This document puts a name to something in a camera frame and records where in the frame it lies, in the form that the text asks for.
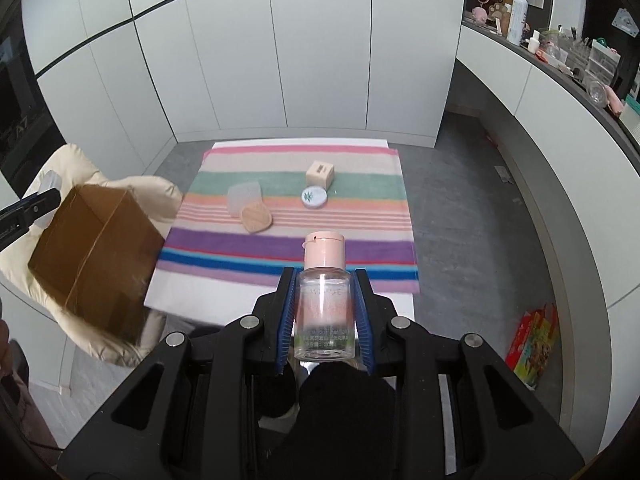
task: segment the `black cable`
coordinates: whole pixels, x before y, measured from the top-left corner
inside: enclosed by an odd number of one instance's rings
[[[33,440],[29,440],[28,442],[32,446],[43,447],[44,449],[50,449],[52,451],[59,451],[59,452],[63,452],[64,451],[64,449],[60,449],[59,447],[47,446],[46,444],[38,444],[37,442],[34,442]]]

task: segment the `dark countertop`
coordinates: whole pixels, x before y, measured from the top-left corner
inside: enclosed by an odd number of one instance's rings
[[[557,82],[567,92],[569,92],[569,94],[577,99],[580,104],[584,106],[591,113],[591,115],[596,118],[596,120],[609,133],[611,138],[616,141],[616,144],[620,147],[623,153],[625,153],[626,158],[629,159],[629,162],[631,162],[638,174],[640,174],[640,146],[638,145],[638,143],[636,143],[636,140],[631,135],[629,135],[625,131],[625,129],[620,124],[618,124],[618,121],[614,119],[606,110],[598,108],[596,105],[594,105],[590,101],[587,92],[585,92],[581,87],[574,83],[572,79],[569,78],[569,76],[564,75],[562,72],[560,72],[556,68],[553,68],[551,65],[543,63],[523,47],[515,46],[514,44],[509,43],[505,38],[492,33],[490,30],[484,27],[479,27],[478,25],[468,22],[462,22],[462,25],[464,27],[470,28],[471,30],[479,32],[480,34],[491,38],[494,41],[497,41],[497,43],[500,43],[509,50],[523,57],[533,66],[542,70],[542,72],[544,72],[551,79]]]

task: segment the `table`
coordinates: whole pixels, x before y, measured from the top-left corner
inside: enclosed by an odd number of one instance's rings
[[[388,147],[386,140],[332,138],[234,140],[216,142],[214,146],[292,144]],[[146,293],[145,306],[197,323],[224,326],[245,314],[250,314],[259,296],[274,291],[271,286],[247,285],[197,276],[191,280],[191,283],[192,286],[185,287],[180,280],[175,279],[172,273],[156,269]],[[415,319],[412,294],[392,293],[386,294],[386,297],[394,302],[399,316]]]

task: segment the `spray bottle cap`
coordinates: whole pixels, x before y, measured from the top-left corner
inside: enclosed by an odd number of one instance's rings
[[[344,270],[344,236],[331,231],[316,231],[306,236],[305,269],[333,267]]]

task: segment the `small cube box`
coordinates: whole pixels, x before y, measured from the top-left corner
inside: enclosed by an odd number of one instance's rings
[[[311,168],[306,172],[306,184],[308,186],[320,186],[325,191],[334,181],[334,165],[328,162],[315,160]]]

